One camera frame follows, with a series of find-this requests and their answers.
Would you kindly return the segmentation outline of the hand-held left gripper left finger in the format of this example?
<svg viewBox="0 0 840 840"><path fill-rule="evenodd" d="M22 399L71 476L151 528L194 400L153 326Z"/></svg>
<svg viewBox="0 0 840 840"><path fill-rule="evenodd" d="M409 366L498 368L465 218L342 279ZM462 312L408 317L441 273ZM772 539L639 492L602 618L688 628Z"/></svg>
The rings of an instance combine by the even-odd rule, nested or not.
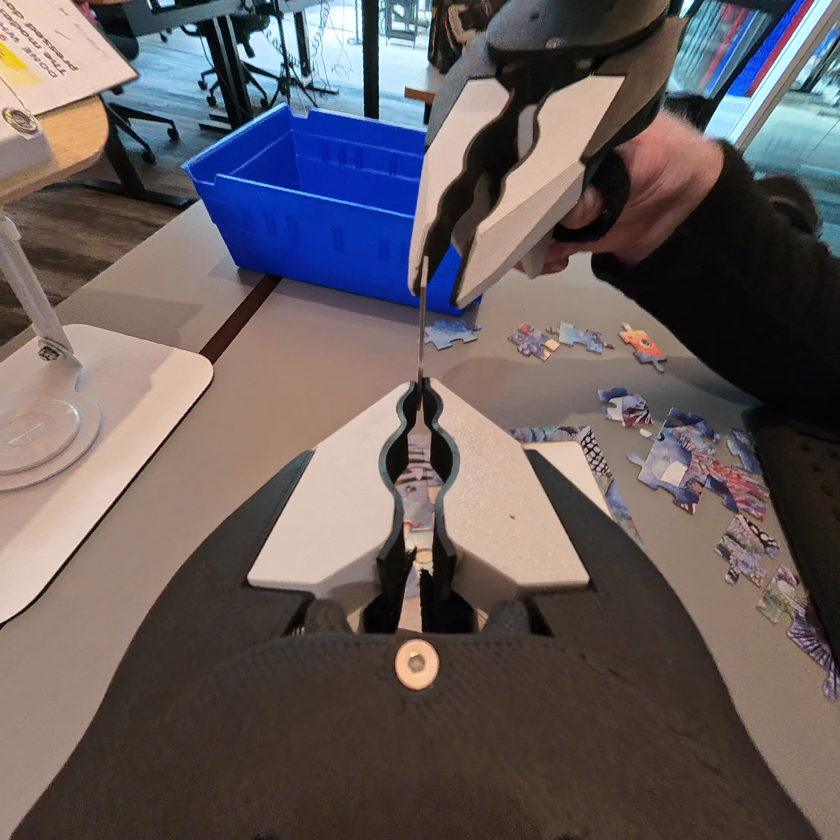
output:
<svg viewBox="0 0 840 840"><path fill-rule="evenodd" d="M399 624L413 553L396 481L417 420L415 381L395 388L315 447L247 575L360 610L367 633Z"/></svg>

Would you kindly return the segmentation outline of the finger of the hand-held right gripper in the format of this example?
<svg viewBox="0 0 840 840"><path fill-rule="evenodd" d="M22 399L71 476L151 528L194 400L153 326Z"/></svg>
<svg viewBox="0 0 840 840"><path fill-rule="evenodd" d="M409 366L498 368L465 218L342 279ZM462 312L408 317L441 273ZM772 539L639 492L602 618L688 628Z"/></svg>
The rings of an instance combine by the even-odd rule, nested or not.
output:
<svg viewBox="0 0 840 840"><path fill-rule="evenodd" d="M453 242L461 262L452 298L476 298L527 252L527 189L513 182L527 83L451 81L438 91L427 126L408 257L408 289L417 298Z"/></svg>
<svg viewBox="0 0 840 840"><path fill-rule="evenodd" d="M476 184L473 205L457 223L461 254L453 306L464 308L517 264L529 277L543 268L556 224L583 192L584 149L624 82L589 76L551 93L533 115L532 144L490 202L490 178Z"/></svg>

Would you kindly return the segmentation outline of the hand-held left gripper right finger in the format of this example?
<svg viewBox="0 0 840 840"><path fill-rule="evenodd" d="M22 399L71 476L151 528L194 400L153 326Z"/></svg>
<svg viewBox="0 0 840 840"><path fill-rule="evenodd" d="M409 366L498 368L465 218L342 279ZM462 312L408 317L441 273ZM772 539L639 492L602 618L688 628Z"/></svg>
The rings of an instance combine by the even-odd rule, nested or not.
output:
<svg viewBox="0 0 840 840"><path fill-rule="evenodd" d="M423 631L468 634L476 610L583 590L585 567L526 452L438 381L423 381L435 501L433 570L420 582Z"/></svg>

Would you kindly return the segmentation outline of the ocean print puzzle board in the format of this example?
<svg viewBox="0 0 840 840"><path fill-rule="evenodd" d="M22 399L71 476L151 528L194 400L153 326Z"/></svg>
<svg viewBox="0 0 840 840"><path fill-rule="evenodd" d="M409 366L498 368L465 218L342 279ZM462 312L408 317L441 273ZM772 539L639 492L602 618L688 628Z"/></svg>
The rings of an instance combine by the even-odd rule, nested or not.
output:
<svg viewBox="0 0 840 840"><path fill-rule="evenodd" d="M616 522L637 546L642 546L633 520L590 427L515 429L512 437L526 452L535 472L542 466L542 461L546 460L585 498L592 501L597 509ZM539 479L549 495L549 476L544 475ZM568 508L563 508L564 503L561 500L552 501L552 504L560 519L562 516L567 520L574 517ZM569 531L572 530L572 522L562 524L571 539Z"/></svg>

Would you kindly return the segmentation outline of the purple and navy puzzle piece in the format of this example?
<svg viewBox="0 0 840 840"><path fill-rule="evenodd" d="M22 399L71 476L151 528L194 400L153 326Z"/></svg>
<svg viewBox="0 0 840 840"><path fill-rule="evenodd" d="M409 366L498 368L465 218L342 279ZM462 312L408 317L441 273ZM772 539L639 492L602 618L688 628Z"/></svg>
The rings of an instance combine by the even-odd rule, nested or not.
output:
<svg viewBox="0 0 840 840"><path fill-rule="evenodd" d="M418 277L418 339L417 339L417 373L416 373L416 411L420 415L423 410L424 401L424 359L426 343L426 314L427 314L427 281L428 281L428 256L424 255L421 262L421 270Z"/></svg>

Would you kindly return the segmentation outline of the person's right forearm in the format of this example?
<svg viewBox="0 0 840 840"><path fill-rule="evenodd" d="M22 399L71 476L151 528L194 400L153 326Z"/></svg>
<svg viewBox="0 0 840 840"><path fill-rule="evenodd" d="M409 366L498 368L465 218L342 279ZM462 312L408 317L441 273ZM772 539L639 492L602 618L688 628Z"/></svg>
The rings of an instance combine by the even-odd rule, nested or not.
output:
<svg viewBox="0 0 840 840"><path fill-rule="evenodd" d="M763 403L838 426L838 258L797 229L722 145L717 183L633 267L594 255L595 276L634 300L699 360Z"/></svg>

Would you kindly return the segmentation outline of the person's right hand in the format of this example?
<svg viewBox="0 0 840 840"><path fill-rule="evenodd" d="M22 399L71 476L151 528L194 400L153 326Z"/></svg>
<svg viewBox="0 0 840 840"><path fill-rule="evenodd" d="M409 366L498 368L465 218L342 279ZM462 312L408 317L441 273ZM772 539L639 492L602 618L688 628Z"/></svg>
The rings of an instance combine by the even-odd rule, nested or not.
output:
<svg viewBox="0 0 840 840"><path fill-rule="evenodd" d="M720 142L668 112L661 112L617 151L630 179L629 197L619 218L595 242L554 240L542 274L563 271L578 253L611 254L621 265L635 266L698 208L717 183L725 160Z"/></svg>

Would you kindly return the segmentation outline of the group of assembled puzzle pieces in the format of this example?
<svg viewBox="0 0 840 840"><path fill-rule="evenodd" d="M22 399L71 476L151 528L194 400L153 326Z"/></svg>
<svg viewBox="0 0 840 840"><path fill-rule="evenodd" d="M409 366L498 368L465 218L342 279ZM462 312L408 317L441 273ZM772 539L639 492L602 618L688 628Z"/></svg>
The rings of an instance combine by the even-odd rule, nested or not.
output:
<svg viewBox="0 0 840 840"><path fill-rule="evenodd" d="M405 550L415 552L406 580L407 600L419 596L419 575L433 566L435 502L445 482L431 466L430 450L430 434L410 435L408 464L396 481L403 504Z"/></svg>

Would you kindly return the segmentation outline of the black support pole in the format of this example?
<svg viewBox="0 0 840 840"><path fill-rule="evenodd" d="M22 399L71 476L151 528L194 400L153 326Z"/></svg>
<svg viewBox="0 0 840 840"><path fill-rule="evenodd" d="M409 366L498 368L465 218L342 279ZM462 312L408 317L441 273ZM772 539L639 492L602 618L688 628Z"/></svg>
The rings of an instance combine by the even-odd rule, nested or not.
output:
<svg viewBox="0 0 840 840"><path fill-rule="evenodd" d="M362 68L363 68L363 105L367 119L380 118L380 81L379 81L379 2L360 1Z"/></svg>

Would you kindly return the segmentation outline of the blue plastic storage bin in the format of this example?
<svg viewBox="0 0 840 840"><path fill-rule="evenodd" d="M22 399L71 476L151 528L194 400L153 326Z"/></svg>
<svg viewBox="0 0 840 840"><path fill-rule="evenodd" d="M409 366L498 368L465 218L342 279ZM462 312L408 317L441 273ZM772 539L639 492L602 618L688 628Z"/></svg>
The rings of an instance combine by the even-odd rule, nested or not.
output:
<svg viewBox="0 0 840 840"><path fill-rule="evenodd" d="M237 266L416 308L425 132L273 108L183 165Z"/></svg>

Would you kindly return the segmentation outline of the pile of loose puzzle pieces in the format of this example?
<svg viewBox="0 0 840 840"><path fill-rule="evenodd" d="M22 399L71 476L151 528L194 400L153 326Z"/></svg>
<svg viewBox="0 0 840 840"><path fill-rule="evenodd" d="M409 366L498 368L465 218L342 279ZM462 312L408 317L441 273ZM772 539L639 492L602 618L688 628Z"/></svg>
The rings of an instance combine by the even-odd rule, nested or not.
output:
<svg viewBox="0 0 840 840"><path fill-rule="evenodd" d="M633 428L650 441L646 457L627 455L638 467L641 483L667 491L677 507L691 515L697 512L704 490L719 496L733 513L715 548L727 564L726 582L750 581L761 592L756 608L764 618L774 625L790 620L787 637L824 672L826 698L838 701L838 665L800 575L782 563L770 567L781 545L761 527L770 489L746 433L730 430L726 447L736 460L729 464L718 458L721 436L697 414L672 408L655 431L643 396L617 386L600 390L598 399L605 419Z"/></svg>

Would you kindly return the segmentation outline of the few scattered puzzle pieces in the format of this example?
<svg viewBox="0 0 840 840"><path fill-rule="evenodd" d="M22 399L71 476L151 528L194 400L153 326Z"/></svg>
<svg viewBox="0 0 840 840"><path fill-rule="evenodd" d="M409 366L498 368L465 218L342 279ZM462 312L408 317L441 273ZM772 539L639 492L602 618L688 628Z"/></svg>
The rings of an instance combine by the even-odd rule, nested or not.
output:
<svg viewBox="0 0 840 840"><path fill-rule="evenodd" d="M437 320L424 329L424 342L431 343L437 350L449 349L454 341L473 342L478 337L480 326L468 324L459 319L454 321ZM640 364L650 364L658 373L664 373L666 354L652 341L644 330L633 329L624 324L618 333L621 340L633 352L633 357ZM581 346L585 351L602 354L606 350L615 350L616 345L608 342L601 332L578 329L569 322L538 329L523 322L507 340L521 355L539 361L546 361L561 347Z"/></svg>

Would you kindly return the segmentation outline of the white stand base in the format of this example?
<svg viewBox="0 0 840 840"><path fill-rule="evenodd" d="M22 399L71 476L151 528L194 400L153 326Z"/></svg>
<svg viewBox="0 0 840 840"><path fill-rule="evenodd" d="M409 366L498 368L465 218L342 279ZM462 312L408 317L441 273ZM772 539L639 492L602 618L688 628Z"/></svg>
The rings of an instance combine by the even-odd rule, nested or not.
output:
<svg viewBox="0 0 840 840"><path fill-rule="evenodd" d="M39 598L210 385L201 355L85 324L1 365L1 622Z"/></svg>

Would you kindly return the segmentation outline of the black office chair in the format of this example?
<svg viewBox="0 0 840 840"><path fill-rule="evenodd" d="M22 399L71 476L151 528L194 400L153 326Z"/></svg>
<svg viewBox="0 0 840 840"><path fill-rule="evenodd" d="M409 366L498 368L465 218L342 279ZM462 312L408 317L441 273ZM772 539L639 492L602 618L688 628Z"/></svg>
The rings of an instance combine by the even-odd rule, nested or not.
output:
<svg viewBox="0 0 840 840"><path fill-rule="evenodd" d="M258 14L235 14L232 15L231 18L237 44L239 46L244 47L245 54L248 58L255 58L256 53L250 44L250 36L254 33L264 32L270 25L270 17L267 15ZM257 66L253 66L247 61L242 61L241 67L243 68L246 82L249 85L253 85L259 91L260 106L263 109L269 109L273 107L280 93L280 78L278 77L278 75L268 70L263 70ZM209 75L217 75L214 66L211 66L208 70L205 70L201 73L201 78L197 82L197 84L201 90L207 91L206 102L208 106L210 106L212 109L216 109L218 107L218 103L215 97L215 91L220 88L220 83L218 80L216 80L215 83L211 87L209 87L207 85L207 82L205 81L205 77ZM271 99L268 99L268 94L266 90L261 86L261 84L257 81L256 75L273 79L277 83L276 91Z"/></svg>

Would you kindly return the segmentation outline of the black perforated pad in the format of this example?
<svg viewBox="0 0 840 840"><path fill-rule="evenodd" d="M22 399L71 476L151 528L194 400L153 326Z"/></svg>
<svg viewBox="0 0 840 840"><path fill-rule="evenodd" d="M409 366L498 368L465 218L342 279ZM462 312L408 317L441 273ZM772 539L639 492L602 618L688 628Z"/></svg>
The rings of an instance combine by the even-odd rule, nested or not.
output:
<svg viewBox="0 0 840 840"><path fill-rule="evenodd" d="M838 419L761 406L743 415L777 518L835 658L839 655Z"/></svg>

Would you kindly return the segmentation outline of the light wooden table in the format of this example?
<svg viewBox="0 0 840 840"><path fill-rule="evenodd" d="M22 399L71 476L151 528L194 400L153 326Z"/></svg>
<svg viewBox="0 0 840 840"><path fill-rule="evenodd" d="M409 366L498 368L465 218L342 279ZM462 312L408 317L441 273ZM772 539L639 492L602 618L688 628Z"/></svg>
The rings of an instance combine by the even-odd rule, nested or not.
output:
<svg viewBox="0 0 840 840"><path fill-rule="evenodd" d="M109 136L109 121L99 96L67 104L38 117L54 159L1 183L1 206L65 181L94 165Z"/></svg>

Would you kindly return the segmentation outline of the white instruction board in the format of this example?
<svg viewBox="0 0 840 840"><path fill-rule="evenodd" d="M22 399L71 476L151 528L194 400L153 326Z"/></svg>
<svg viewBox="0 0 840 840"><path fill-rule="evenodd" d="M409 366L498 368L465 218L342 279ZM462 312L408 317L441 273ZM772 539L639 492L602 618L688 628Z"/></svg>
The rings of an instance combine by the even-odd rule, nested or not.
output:
<svg viewBox="0 0 840 840"><path fill-rule="evenodd" d="M2 181L55 159L40 117L136 77L73 2L2 1Z"/></svg>

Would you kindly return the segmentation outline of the metal stand bracket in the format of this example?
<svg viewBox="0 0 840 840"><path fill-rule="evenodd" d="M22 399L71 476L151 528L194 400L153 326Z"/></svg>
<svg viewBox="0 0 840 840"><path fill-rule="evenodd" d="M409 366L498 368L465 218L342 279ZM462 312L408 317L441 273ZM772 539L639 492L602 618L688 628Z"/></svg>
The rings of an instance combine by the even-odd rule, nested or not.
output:
<svg viewBox="0 0 840 840"><path fill-rule="evenodd" d="M1 490L32 487L75 464L93 446L102 410L79 393L82 371L70 340L20 245L20 234L2 216L1 262L7 283L35 332L35 368L11 371L2 363Z"/></svg>

